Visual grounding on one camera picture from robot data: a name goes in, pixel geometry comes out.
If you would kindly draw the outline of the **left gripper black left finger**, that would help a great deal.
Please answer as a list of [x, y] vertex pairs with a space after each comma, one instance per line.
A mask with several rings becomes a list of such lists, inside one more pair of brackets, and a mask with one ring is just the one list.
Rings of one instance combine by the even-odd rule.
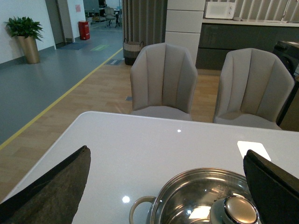
[[91, 164], [82, 146], [0, 205], [2, 224], [70, 224], [78, 211]]

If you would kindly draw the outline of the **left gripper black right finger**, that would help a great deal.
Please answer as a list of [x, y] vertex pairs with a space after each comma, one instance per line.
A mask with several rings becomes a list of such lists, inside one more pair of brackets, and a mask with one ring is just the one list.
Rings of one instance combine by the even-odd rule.
[[299, 180], [253, 150], [243, 158], [247, 184], [264, 224], [299, 222]]

